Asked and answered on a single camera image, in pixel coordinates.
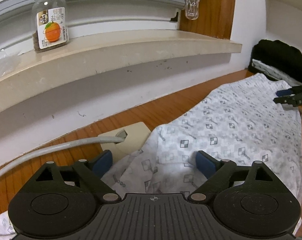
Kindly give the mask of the white patterned garment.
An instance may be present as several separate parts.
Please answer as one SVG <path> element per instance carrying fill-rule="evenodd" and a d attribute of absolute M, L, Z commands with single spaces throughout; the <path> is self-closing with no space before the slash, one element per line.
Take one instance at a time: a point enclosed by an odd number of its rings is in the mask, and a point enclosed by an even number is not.
<path fill-rule="evenodd" d="M 257 74 L 158 126 L 102 177 L 116 203 L 96 199 L 73 164 L 45 163 L 0 214 L 0 239 L 294 239 L 301 119 L 274 103 L 285 89 Z M 188 200 L 207 181 L 198 151 L 237 165 L 229 188 L 209 202 Z"/>

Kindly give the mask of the grey folded garment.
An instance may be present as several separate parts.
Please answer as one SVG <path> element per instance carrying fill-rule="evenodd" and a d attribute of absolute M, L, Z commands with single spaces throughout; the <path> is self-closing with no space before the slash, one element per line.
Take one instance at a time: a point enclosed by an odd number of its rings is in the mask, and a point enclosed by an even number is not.
<path fill-rule="evenodd" d="M 256 59 L 252 60 L 251 66 L 258 72 L 261 72 L 265 76 L 272 78 L 276 81 L 283 80 L 286 81 L 286 83 L 289 84 L 290 86 L 302 86 L 301 82 L 290 77 L 288 74 L 282 72 L 281 70 L 275 67 L 269 66 L 261 61 L 258 61 Z"/>

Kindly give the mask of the black clothing pile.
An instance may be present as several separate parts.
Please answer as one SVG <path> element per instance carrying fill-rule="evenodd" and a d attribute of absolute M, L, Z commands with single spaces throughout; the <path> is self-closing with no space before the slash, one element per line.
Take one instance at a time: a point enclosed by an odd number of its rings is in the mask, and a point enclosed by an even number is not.
<path fill-rule="evenodd" d="M 299 49 L 280 40 L 260 40 L 251 52 L 254 60 L 274 67 L 302 83 L 302 53 Z"/>

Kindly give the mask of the beige window sill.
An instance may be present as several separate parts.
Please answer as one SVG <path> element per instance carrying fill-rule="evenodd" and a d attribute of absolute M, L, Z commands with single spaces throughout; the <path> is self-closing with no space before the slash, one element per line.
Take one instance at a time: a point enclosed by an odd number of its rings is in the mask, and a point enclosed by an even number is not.
<path fill-rule="evenodd" d="M 240 53 L 242 44 L 179 30 L 132 30 L 75 38 L 67 45 L 18 57 L 0 78 L 0 113 L 56 87 L 111 70 L 153 61 Z"/>

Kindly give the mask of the clear jar orange label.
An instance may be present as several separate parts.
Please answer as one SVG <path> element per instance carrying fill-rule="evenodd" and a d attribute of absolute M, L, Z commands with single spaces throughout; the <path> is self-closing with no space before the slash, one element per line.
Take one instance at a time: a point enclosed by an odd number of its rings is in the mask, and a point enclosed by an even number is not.
<path fill-rule="evenodd" d="M 59 48 L 69 42 L 65 0 L 34 0 L 32 35 L 37 53 Z"/>

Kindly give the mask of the brown wooden window frame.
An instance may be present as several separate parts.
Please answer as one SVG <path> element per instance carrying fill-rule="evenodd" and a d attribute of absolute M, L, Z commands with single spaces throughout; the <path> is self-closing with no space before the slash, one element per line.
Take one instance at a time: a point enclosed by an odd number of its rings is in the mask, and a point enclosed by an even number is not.
<path fill-rule="evenodd" d="M 199 17 L 188 20 L 180 16 L 180 30 L 229 40 L 236 0 L 200 0 Z"/>

